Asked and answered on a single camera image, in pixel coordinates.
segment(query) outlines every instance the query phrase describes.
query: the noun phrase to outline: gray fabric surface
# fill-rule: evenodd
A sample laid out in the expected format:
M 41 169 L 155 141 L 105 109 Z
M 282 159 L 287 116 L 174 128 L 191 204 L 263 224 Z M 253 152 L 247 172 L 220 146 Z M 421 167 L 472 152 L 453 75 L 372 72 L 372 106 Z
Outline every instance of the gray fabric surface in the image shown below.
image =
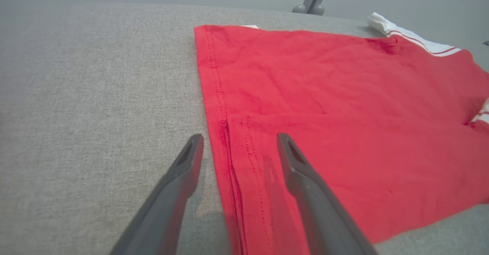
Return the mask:
M 14 17 L 0 21 L 1 254 L 107 254 L 194 133 L 206 145 L 178 254 L 228 254 L 193 27 L 379 37 L 360 21 L 205 6 L 52 6 Z M 379 252 L 486 253 L 488 208 Z

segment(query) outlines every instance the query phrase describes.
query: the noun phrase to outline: gray table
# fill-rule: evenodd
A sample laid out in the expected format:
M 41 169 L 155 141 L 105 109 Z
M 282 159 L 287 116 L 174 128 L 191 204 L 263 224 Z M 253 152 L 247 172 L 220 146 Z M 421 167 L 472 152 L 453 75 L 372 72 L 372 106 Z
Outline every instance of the gray table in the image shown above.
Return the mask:
M 199 186 L 178 254 L 227 254 L 193 27 L 257 25 L 374 37 L 365 22 L 205 6 L 51 6 L 0 21 L 0 253 L 106 254 L 187 138 Z M 489 206 L 377 245 L 487 254 Z

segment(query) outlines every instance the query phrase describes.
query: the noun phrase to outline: small dark object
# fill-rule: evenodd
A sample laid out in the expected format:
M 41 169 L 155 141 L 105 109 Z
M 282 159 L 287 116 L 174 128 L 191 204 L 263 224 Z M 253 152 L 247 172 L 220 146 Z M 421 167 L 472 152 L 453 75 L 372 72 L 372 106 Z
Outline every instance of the small dark object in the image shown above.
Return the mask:
M 295 197 L 312 255 L 377 255 L 292 138 L 277 135 L 283 176 Z
M 197 188 L 204 140 L 193 135 L 110 255 L 173 255 L 187 199 Z

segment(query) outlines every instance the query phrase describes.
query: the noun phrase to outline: red fabric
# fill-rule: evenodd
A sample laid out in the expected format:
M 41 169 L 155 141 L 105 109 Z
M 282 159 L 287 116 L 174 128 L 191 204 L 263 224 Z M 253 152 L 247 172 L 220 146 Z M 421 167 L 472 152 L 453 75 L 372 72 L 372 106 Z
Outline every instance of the red fabric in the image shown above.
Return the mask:
M 403 37 L 194 29 L 234 254 L 308 254 L 276 134 L 288 133 L 372 242 L 489 198 L 489 134 L 465 126 L 489 97 L 466 50 Z

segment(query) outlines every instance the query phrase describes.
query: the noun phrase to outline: garment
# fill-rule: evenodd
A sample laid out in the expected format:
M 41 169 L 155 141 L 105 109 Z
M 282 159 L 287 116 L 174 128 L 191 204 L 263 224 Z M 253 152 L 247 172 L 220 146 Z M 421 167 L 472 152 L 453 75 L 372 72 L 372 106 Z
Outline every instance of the garment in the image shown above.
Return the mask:
M 470 124 L 489 75 L 467 50 L 371 24 L 390 37 L 194 29 L 234 254 L 308 254 L 281 132 L 374 243 L 489 198 L 489 135 Z

